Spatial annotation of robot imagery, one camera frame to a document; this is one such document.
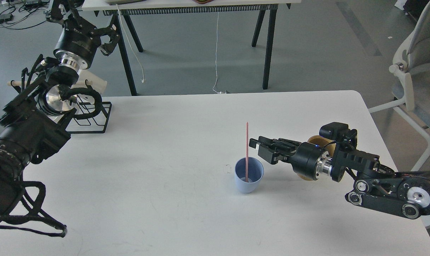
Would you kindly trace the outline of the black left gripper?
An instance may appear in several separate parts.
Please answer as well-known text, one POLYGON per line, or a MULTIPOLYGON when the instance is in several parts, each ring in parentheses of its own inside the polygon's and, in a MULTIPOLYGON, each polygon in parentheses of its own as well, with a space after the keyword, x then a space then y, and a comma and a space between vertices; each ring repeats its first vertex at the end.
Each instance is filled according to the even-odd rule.
POLYGON ((96 27, 87 20, 69 16, 64 21, 64 13, 77 10, 81 6, 80 0, 49 0, 49 9, 45 13, 46 21, 63 25, 63 31, 54 49, 54 56, 62 59, 64 54, 73 54, 82 61, 80 69, 88 69, 94 60, 99 47, 104 56, 112 54, 116 48, 120 35, 118 27, 111 24, 98 29, 98 36, 91 34, 96 27), (101 37, 108 36, 108 42, 101 42, 101 37))

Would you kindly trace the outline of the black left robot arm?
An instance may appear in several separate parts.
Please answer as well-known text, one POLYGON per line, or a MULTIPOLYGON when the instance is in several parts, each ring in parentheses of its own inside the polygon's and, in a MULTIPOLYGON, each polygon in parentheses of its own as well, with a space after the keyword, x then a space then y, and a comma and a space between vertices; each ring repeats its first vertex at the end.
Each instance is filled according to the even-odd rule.
POLYGON ((46 20, 63 28, 54 57, 39 55, 31 69, 22 71, 19 83, 10 81, 17 96, 0 118, 0 229, 32 231, 20 225, 42 222, 57 232, 35 233, 65 237, 67 227, 42 209, 45 185, 25 181, 23 171, 59 152, 71 137, 67 127, 72 121, 96 121, 102 115, 108 122, 112 104, 80 75, 91 67, 98 49, 110 55, 121 36, 115 18, 97 28, 79 15, 72 0, 51 0, 46 20))

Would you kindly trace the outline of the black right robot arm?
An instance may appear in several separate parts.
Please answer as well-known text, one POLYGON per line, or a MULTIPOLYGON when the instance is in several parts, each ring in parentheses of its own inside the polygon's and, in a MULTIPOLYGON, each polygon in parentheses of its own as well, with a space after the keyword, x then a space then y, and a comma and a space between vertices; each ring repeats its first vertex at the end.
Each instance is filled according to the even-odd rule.
POLYGON ((354 183, 345 200, 355 206, 411 220, 430 215, 430 171, 395 172, 378 155, 358 150, 358 132, 345 123, 326 124, 319 135, 329 141, 317 145, 260 136, 249 146, 269 164, 287 162, 310 181, 327 175, 339 182, 348 173, 354 183))

